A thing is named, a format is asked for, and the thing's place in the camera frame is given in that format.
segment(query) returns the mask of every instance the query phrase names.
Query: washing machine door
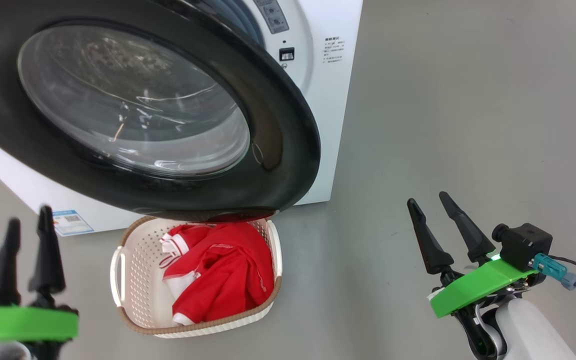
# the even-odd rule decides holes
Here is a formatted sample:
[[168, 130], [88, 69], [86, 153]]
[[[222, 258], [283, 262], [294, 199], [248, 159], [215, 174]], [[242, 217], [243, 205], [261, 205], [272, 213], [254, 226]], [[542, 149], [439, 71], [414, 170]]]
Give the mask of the washing machine door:
[[319, 167], [313, 114], [260, 39], [211, 3], [0, 0], [0, 148], [157, 217], [293, 205]]

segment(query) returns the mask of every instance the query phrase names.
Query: round glass door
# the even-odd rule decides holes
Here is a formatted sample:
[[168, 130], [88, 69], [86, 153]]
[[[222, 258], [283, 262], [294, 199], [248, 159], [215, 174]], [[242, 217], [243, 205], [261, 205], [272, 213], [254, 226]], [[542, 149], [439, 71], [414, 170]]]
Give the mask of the round glass door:
[[216, 174], [249, 150], [249, 126], [228, 92], [146, 37], [51, 27], [23, 44], [17, 66], [48, 120], [123, 169], [164, 178]]

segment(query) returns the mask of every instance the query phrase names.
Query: white plastic basket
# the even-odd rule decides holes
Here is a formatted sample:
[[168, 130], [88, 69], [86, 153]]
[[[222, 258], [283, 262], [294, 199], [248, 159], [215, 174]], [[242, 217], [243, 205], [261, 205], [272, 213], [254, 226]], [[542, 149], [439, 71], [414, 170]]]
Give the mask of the white plastic basket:
[[182, 326], [172, 321], [176, 299], [162, 281], [160, 238], [184, 221], [145, 216], [124, 233], [110, 261], [110, 291], [123, 321], [132, 330], [160, 338], [189, 338], [219, 333], [256, 322], [268, 314], [282, 284], [282, 250], [275, 225], [270, 220], [250, 221], [272, 252], [274, 290], [258, 307], [215, 321]]

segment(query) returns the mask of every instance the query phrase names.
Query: qr code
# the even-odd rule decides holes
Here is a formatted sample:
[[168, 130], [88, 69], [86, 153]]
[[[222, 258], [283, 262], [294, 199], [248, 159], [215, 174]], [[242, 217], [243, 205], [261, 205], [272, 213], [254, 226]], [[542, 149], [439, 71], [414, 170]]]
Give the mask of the qr code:
[[63, 218], [66, 219], [66, 221], [69, 223], [73, 221], [82, 221], [82, 219], [80, 219], [80, 217], [77, 215], [65, 215]]

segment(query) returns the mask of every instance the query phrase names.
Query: gray floor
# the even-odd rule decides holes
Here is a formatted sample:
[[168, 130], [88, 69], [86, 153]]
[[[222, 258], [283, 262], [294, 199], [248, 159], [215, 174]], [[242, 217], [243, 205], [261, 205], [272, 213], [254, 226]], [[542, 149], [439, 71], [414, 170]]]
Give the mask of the gray floor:
[[[60, 299], [80, 309], [81, 335], [62, 358], [471, 359], [458, 323], [425, 299], [439, 280], [405, 206], [416, 198], [466, 266], [439, 191], [486, 233], [530, 222], [576, 259], [576, 1], [366, 0], [333, 200], [276, 216], [285, 277], [268, 316], [206, 337], [139, 335], [108, 289], [121, 232], [69, 237]], [[25, 225], [25, 287], [35, 215], [0, 183], [0, 240], [11, 215]], [[576, 353], [576, 291], [548, 281], [526, 298]]]

